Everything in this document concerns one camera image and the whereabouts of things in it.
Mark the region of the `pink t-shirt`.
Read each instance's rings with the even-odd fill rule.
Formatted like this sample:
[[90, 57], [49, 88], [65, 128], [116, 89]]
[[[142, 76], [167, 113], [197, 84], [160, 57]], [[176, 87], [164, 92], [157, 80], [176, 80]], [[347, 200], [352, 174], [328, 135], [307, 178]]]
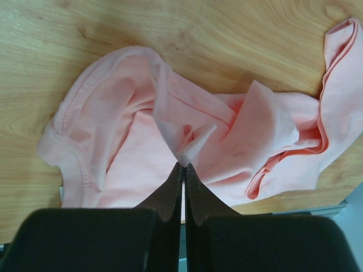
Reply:
[[134, 207], [176, 162], [192, 164], [225, 204], [313, 190], [362, 133], [362, 27], [347, 19], [325, 35], [320, 97], [212, 94], [150, 48], [114, 51], [89, 66], [38, 142], [60, 168], [63, 207]]

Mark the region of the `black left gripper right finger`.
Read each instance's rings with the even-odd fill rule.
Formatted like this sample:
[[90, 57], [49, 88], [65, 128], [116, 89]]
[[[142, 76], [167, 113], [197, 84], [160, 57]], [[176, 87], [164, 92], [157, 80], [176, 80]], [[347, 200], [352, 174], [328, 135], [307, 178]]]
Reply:
[[184, 170], [188, 271], [358, 271], [337, 224], [311, 214], [241, 215]]

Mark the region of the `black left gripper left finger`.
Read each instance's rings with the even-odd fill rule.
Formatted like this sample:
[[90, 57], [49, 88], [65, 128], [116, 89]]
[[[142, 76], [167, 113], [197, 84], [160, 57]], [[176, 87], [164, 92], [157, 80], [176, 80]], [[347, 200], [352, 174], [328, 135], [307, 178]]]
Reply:
[[22, 223], [2, 271], [177, 271], [182, 168], [132, 209], [41, 209]]

